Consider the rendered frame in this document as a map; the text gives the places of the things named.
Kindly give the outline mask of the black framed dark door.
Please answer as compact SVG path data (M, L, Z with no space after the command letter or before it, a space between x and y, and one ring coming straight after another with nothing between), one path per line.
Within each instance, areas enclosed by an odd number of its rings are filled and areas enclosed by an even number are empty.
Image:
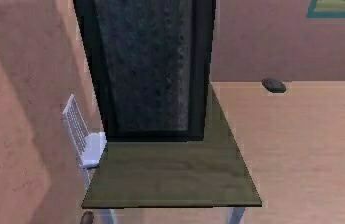
M216 0L72 1L108 140L203 140Z

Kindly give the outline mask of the olive green table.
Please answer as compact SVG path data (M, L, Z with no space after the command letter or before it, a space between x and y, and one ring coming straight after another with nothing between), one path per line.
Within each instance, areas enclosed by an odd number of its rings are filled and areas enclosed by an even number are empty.
M84 209L227 207L226 224L261 205L212 86L203 140L109 142L82 202Z

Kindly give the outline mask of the white slatted chair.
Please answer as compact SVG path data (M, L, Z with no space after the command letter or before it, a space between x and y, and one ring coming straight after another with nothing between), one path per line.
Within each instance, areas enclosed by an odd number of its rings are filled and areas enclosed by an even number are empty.
M67 100L62 111L62 120L73 145L84 186L88 188L91 181L89 171L99 165L107 143L106 134L89 131L74 94Z

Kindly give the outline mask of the dark grey oval object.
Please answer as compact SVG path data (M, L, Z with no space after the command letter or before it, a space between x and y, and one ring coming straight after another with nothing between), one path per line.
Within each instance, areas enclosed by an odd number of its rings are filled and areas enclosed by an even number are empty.
M264 78L261 83L271 93L284 93L287 90L283 82L274 78Z

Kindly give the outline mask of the brown round object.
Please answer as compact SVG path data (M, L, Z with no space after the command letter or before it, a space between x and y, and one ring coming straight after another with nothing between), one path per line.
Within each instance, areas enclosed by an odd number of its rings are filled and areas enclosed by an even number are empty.
M93 224L94 222L94 214L92 211L86 211L83 213L80 224Z

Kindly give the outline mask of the teal framed picture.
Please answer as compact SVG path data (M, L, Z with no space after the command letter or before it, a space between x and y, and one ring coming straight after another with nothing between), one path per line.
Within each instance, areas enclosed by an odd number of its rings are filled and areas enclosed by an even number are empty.
M345 0L311 0L308 18L345 18Z

